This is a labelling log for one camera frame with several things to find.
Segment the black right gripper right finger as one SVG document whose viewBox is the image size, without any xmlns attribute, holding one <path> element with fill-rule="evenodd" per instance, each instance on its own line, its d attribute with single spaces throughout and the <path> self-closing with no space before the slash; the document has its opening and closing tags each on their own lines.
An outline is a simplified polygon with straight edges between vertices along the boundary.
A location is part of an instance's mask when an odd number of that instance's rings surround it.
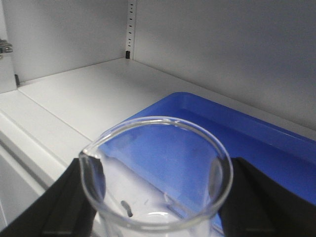
<svg viewBox="0 0 316 237">
<path fill-rule="evenodd" d="M 211 171 L 228 182 L 225 201 L 218 211 L 226 237 L 314 237 L 316 206 L 287 190 L 241 157 L 230 162 L 216 158 Z"/>
</svg>

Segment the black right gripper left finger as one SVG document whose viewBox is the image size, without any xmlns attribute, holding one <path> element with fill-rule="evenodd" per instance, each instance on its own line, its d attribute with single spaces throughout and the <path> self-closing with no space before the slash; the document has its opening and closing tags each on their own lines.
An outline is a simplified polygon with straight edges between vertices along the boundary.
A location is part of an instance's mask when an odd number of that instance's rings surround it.
<svg viewBox="0 0 316 237">
<path fill-rule="evenodd" d="M 81 183 L 79 159 L 0 235 L 2 237 L 89 237 L 96 210 Z"/>
</svg>

